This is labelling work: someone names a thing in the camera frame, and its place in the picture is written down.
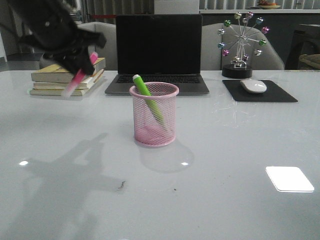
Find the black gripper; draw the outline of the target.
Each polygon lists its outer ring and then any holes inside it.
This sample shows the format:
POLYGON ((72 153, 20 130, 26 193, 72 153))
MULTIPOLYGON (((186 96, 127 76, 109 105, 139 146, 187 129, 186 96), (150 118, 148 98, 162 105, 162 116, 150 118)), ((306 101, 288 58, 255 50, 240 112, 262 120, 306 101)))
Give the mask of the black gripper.
POLYGON ((69 14, 61 11, 24 9, 17 14, 31 30, 20 38, 22 44, 43 50, 73 75, 79 70, 86 75, 94 73, 88 47, 104 47, 104 34, 78 28, 69 14))

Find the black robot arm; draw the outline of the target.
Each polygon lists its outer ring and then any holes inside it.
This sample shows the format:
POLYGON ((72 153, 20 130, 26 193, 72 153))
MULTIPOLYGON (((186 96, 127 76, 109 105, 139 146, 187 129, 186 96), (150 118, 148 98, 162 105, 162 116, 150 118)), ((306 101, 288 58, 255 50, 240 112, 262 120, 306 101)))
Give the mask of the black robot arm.
POLYGON ((20 37, 19 43, 41 49, 44 59, 72 74, 79 70, 93 74, 88 47, 104 47, 107 41, 103 33, 78 28, 58 0, 9 0, 8 4, 32 32, 20 37))

